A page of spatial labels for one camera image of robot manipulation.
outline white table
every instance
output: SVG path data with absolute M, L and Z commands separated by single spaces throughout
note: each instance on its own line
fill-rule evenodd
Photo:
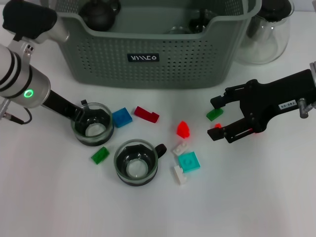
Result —
M 1 28 L 0 43 L 12 35 Z M 215 122 L 205 117 L 209 100 L 228 86 L 258 79 L 268 83 L 309 68 L 316 61 L 316 15 L 295 12 L 286 52 L 264 66 L 234 63 L 221 85 L 199 90 L 138 90 L 80 84 L 56 43 L 36 47 L 32 65 L 52 89 L 73 103 L 86 99 L 112 111 L 141 106 L 160 114 L 157 124 L 134 117 L 105 144 L 111 155 L 95 165 L 98 148 L 79 143 L 70 122 L 45 109 L 32 109 L 32 123 L 0 122 L 1 237 L 315 237 L 316 113 L 306 120 L 293 111 L 269 122 L 264 133 L 235 143 L 213 142 L 207 130 L 242 117 L 238 103 L 227 105 Z M 27 119 L 10 105 L 9 112 Z M 180 141 L 175 127 L 185 120 L 201 169 L 180 187 L 171 172 L 171 150 Z M 155 179 L 130 187 L 116 175 L 117 147 L 133 138 L 168 152 Z

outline blue lego brick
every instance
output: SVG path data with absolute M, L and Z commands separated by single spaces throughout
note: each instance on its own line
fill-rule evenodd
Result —
M 178 159 L 179 164 L 183 169 L 183 173 L 188 173 L 201 167 L 198 158 L 194 152 L 180 155 Z
M 123 108 L 113 113 L 113 121 L 116 127 L 123 127 L 132 122 L 133 119 L 127 109 Z

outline cable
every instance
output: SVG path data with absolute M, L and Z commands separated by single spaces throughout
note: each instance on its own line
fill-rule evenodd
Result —
M 28 112 L 28 114 L 30 116 L 30 119 L 28 121 L 24 122 L 23 124 L 28 124 L 28 123 L 30 123 L 32 121 L 33 117 L 32 117 L 31 112 L 29 111 L 29 109 L 27 109 L 27 108 L 24 108 L 24 109 L 26 110 L 26 112 Z
M 32 121 L 33 117 L 32 117 L 32 114 L 31 112 L 27 109 L 27 108 L 24 108 L 26 110 L 26 112 L 28 112 L 29 116 L 30 116 L 30 119 L 26 122 L 24 122 L 23 120 L 19 119 L 18 117 L 12 115 L 12 114 L 9 114 L 9 113 L 5 113 L 4 114 L 4 118 L 9 120 L 9 121 L 12 121 L 12 122 L 15 122 L 15 123 L 18 123 L 20 125 L 25 125 L 25 124 L 28 124 Z

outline glass cup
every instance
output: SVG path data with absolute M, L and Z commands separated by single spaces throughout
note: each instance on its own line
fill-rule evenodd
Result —
M 238 51 L 237 60 L 246 64 L 266 64 L 278 59 L 286 50 L 290 38 L 292 0 L 287 0 L 290 14 L 280 21 L 270 21 L 259 15 L 251 18 Z
M 131 186 L 149 183 L 157 173 L 158 159 L 166 151 L 164 144 L 153 147 L 149 142 L 139 139 L 123 143 L 114 156 L 118 177 Z
M 114 131 L 112 113 L 100 103 L 88 103 L 82 107 L 84 115 L 80 121 L 71 121 L 77 139 L 91 147 L 106 143 Z

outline black rim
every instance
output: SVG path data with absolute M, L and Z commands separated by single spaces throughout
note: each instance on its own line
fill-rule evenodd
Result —
M 12 53 L 11 50 L 10 51 L 10 54 L 11 54 L 11 65 L 10 65 L 10 68 L 9 68 L 9 71 L 6 73 L 6 75 L 0 80 L 0 85 L 2 85 L 3 83 L 5 83 L 6 80 L 8 80 L 8 78 L 11 76 L 11 73 L 13 72 L 13 69 L 14 69 L 14 55 Z
M 7 90 L 8 88 L 10 88 L 18 79 L 20 72 L 21 72 L 21 58 L 17 53 L 14 53 L 16 58 L 17 58 L 17 62 L 18 62 L 18 68 L 16 70 L 16 73 L 14 75 L 14 77 L 12 78 L 12 80 L 3 88 L 0 89 L 0 92 Z

